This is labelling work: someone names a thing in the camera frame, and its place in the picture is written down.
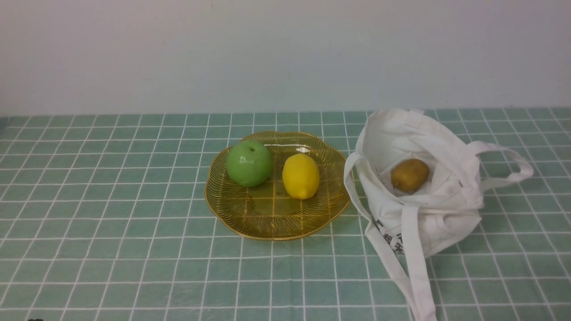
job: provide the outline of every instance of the bag handle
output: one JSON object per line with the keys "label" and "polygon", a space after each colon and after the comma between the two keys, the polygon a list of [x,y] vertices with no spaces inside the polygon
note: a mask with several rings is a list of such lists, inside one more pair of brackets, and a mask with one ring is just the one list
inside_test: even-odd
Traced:
{"label": "bag handle", "polygon": [[480,153],[485,153],[487,151],[503,151],[506,153],[506,156],[510,158],[512,161],[516,162],[517,165],[520,167],[520,172],[513,172],[509,174],[506,178],[486,178],[483,179],[480,188],[485,191],[489,190],[490,188],[498,188],[504,187],[513,183],[520,182],[526,178],[530,178],[533,175],[533,167],[525,158],[523,158],[518,152],[511,150],[509,148],[492,144],[486,143],[482,141],[475,141],[471,142],[467,145],[468,152],[472,155],[477,155]]}
{"label": "bag handle", "polygon": [[355,188],[355,181],[351,177],[351,171],[358,161],[363,161],[370,167],[361,153],[352,153],[347,157],[347,161],[345,162],[344,184],[349,198],[357,208],[359,214],[369,221],[365,229],[365,235],[373,245],[388,275],[406,298],[415,319],[417,321],[436,321],[436,307],[432,298],[422,245],[420,244],[418,229],[419,208],[418,206],[410,205],[405,205],[403,208],[402,235],[403,243],[406,247],[405,258],[411,275],[409,278],[395,253],[381,236],[374,217],[365,209],[359,199],[357,189]]}

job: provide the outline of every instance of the yellow glass plate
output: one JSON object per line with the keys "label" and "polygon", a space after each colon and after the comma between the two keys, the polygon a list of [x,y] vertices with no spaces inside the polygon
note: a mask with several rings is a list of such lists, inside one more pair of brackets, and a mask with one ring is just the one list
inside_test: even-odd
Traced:
{"label": "yellow glass plate", "polygon": [[[292,240],[319,231],[349,204],[343,185],[345,156],[319,138],[306,133],[264,131],[244,137],[264,144],[274,158],[274,171],[260,186],[246,188],[234,183],[226,173],[230,148],[216,156],[204,192],[210,210],[230,230],[262,240]],[[313,157],[321,176],[312,198],[291,198],[282,181],[288,157],[307,153]]]}

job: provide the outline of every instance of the yellow lemon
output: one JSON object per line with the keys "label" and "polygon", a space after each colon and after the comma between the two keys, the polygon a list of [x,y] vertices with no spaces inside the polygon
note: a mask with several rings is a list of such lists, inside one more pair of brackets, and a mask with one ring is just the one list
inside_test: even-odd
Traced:
{"label": "yellow lemon", "polygon": [[291,197],[308,199],[319,187],[319,169],[309,155],[295,154],[285,160],[282,180]]}

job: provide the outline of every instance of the green apple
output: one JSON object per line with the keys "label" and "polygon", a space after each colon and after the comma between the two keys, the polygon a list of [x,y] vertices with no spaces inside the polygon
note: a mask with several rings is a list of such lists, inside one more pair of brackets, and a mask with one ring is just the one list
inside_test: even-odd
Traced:
{"label": "green apple", "polygon": [[272,154],[258,141],[241,141],[230,149],[226,171],[236,184],[254,187],[262,184],[274,167]]}

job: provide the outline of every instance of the white tote bag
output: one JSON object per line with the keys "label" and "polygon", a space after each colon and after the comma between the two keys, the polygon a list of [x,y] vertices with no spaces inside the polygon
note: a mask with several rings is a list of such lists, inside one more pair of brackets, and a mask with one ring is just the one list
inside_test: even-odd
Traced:
{"label": "white tote bag", "polygon": [[[480,179],[478,154],[502,151],[520,167],[507,178]],[[414,194],[394,190],[391,170],[417,158],[428,164],[428,181]],[[369,213],[351,177],[356,167]],[[485,142],[465,144],[421,111],[389,109],[372,114],[355,152],[345,163],[345,187],[358,212],[369,221],[365,235],[391,279],[403,292],[417,321],[436,320],[425,258],[464,239],[480,222],[483,192],[533,174],[517,152]],[[408,275],[395,252],[404,252]]]}

